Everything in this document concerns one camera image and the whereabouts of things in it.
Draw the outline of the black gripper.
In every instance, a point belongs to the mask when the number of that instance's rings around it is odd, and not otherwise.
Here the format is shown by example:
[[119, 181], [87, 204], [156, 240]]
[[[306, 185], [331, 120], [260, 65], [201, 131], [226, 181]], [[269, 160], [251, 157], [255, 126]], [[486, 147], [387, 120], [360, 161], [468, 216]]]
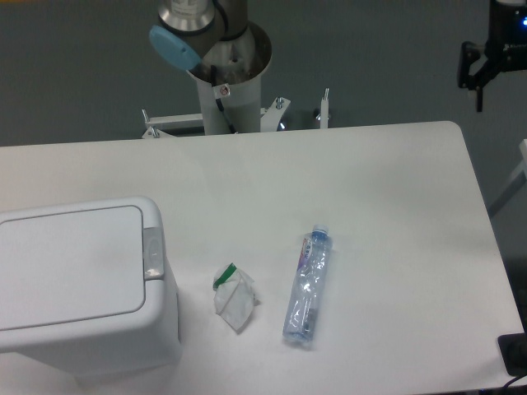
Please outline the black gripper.
[[526, 2], [490, 1], [485, 44], [461, 44], [457, 84], [476, 91], [483, 111], [483, 88], [498, 74], [526, 69]]

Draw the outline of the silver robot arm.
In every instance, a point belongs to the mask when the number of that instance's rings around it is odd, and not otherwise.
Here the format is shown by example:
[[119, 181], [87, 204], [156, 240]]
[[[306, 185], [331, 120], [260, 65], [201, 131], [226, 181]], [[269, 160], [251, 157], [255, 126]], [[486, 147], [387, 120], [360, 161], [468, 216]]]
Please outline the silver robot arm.
[[[246, 1], [163, 1], [149, 32], [156, 52], [172, 67], [210, 86], [253, 81], [268, 67], [272, 45], [248, 19]], [[460, 48], [457, 85], [477, 94], [497, 75], [526, 69], [526, 3], [491, 1], [488, 37]]]

